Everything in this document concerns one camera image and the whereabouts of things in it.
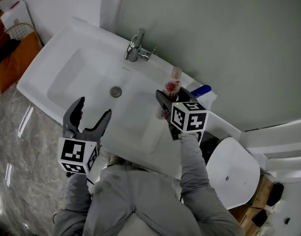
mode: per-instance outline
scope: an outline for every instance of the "white toilet lid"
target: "white toilet lid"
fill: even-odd
[[[219,143],[206,169],[211,186],[227,209],[247,203],[260,179],[258,162],[231,137]]]

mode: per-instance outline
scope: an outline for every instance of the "gray jacket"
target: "gray jacket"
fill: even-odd
[[[196,136],[180,134],[182,204],[165,179],[115,165],[101,171],[90,196],[86,176],[66,185],[55,236],[117,235],[132,213],[162,236],[244,235],[210,186]]]

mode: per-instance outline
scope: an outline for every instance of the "faucet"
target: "faucet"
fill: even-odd
[[[131,62],[137,61],[138,58],[144,58],[148,61],[155,51],[156,47],[153,48],[152,52],[142,50],[141,41],[145,34],[144,28],[139,28],[135,35],[132,37],[129,46],[127,47],[124,59]]]

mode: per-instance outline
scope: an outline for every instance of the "white cube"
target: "white cube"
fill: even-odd
[[[209,110],[199,102],[174,102],[170,122],[182,133],[204,132]]]
[[[58,162],[66,172],[89,174],[98,155],[96,142],[59,138]]]

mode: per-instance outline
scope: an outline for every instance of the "blue brush handle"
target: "blue brush handle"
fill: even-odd
[[[191,94],[194,96],[194,98],[198,98],[202,96],[203,94],[206,94],[207,92],[211,91],[211,87],[209,85],[203,85],[199,87],[198,89],[195,89],[191,92]]]

